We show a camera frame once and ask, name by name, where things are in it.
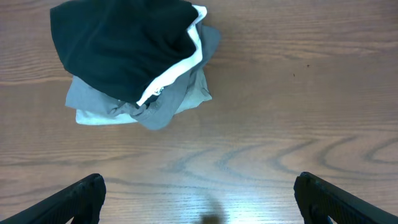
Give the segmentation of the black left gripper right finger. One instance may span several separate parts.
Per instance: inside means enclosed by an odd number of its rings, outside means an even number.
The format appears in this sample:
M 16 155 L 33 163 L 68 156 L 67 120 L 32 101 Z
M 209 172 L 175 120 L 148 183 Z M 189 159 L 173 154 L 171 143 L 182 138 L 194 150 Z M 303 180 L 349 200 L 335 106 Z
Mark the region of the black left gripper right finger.
M 305 224 L 397 224 L 397 217 L 309 173 L 294 183 Z

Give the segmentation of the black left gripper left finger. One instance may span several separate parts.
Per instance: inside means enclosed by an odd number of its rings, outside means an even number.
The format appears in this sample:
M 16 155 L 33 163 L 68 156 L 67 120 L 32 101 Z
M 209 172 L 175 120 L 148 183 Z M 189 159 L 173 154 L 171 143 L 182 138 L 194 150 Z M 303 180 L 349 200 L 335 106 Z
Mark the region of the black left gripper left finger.
M 91 174 L 1 224 L 98 224 L 106 196 L 100 174 Z

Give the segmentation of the black t-shirt with logo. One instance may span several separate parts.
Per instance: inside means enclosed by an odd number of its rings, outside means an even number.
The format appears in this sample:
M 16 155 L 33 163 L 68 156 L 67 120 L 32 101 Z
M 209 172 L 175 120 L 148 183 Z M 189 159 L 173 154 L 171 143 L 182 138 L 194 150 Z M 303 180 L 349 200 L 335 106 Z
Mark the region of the black t-shirt with logo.
M 155 78 L 196 50 L 186 1 L 67 1 L 50 10 L 66 71 L 117 100 L 135 103 Z

